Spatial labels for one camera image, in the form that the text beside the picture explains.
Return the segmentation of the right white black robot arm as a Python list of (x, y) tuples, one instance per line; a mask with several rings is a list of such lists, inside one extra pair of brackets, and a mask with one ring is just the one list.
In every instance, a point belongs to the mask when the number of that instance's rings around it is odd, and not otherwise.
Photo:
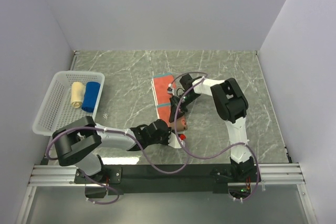
[(167, 89), (171, 95), (171, 112), (169, 122), (177, 133), (177, 121), (187, 112), (187, 106), (195, 101), (200, 95), (212, 97), (216, 112), (225, 122), (228, 130), (230, 146), (220, 153), (200, 157), (191, 154), (187, 148), (183, 148), (189, 156), (198, 159), (212, 159), (220, 156), (227, 150), (230, 150), (230, 168), (226, 173), (219, 173), (219, 176), (225, 177), (229, 182), (245, 182), (254, 175), (256, 181), (260, 180), (260, 171), (257, 157), (248, 145), (246, 132), (246, 116), (248, 110), (248, 101), (243, 94), (238, 82), (234, 78), (226, 80), (213, 80), (207, 77), (204, 72), (198, 72), (199, 77), (192, 78), (191, 72), (177, 76), (184, 93), (177, 95), (173, 91), (173, 80)]

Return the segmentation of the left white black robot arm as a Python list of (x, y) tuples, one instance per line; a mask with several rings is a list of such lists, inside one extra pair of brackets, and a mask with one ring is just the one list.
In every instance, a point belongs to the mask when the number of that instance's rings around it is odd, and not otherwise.
[(98, 147), (136, 152), (155, 144), (168, 145), (171, 127), (157, 119), (124, 130), (104, 127), (84, 116), (52, 134), (60, 166), (75, 165), (94, 183), (104, 180), (106, 170), (102, 159), (93, 151)]

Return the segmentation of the brown orange bear towel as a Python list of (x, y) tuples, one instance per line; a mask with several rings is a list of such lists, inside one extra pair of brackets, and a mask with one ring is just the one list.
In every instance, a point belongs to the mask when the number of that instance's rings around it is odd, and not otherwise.
[(165, 121), (172, 129), (175, 129), (174, 122), (169, 122), (170, 97), (167, 93), (168, 84), (172, 83), (174, 77), (171, 73), (160, 74), (152, 78), (152, 89), (158, 118)]

